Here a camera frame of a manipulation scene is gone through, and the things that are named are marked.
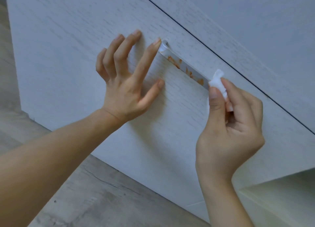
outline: right hand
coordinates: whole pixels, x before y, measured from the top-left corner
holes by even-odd
[[[265,143],[262,135],[262,102],[222,78],[234,112],[226,122],[221,92],[209,89],[210,113],[196,145],[199,182],[230,182],[234,172]]]

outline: drawer front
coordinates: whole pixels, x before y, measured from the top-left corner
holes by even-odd
[[[314,0],[151,0],[315,133]]]
[[[55,130],[100,108],[105,83],[98,52],[120,32],[143,38],[129,55],[133,70],[156,37],[207,77],[226,77],[264,103],[265,146],[234,177],[237,188],[314,166],[315,136],[149,0],[8,0],[22,110]],[[159,54],[145,80],[165,90],[143,116],[127,123],[92,154],[186,208],[203,201],[195,143],[206,123],[207,91]]]

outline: left hand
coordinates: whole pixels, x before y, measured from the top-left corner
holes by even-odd
[[[164,87],[164,81],[159,79],[144,97],[141,96],[144,78],[161,44],[160,38],[145,50],[135,72],[128,71],[128,54],[140,37],[140,30],[127,38],[119,34],[109,48],[104,48],[97,56],[96,71],[106,82],[102,110],[110,113],[120,126],[144,114]]]

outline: floor plank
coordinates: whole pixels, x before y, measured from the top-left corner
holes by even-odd
[[[0,5],[0,155],[49,132],[21,111],[9,20]],[[209,225],[90,155],[29,225],[48,226]]]

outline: cabinet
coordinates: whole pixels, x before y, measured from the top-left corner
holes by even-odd
[[[44,127],[55,130],[102,105],[105,83],[95,72],[96,56],[118,33],[139,28],[143,37],[129,55],[131,70],[160,36],[207,77],[219,68],[263,101],[266,144],[237,171],[237,189],[315,166],[315,136],[149,0],[8,0],[8,7],[22,110]],[[192,207],[203,201],[195,143],[206,123],[208,93],[159,54],[145,87],[157,78],[166,85],[151,109],[92,154],[206,218]]]

